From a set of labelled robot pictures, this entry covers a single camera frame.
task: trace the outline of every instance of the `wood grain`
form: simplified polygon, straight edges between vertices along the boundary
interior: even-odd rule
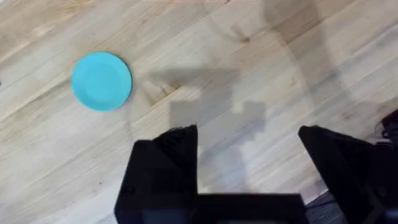
[[[200,192],[326,190],[297,130],[358,138],[398,108],[395,0],[0,1],[0,223],[115,223],[137,139],[196,123]],[[134,92],[99,113],[76,62],[120,56]]]

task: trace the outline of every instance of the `floor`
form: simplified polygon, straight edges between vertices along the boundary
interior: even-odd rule
[[[398,108],[396,0],[0,0],[0,223],[115,223],[133,142],[200,132],[200,192],[326,190],[297,131],[368,139]],[[85,108],[82,56],[134,92]]]

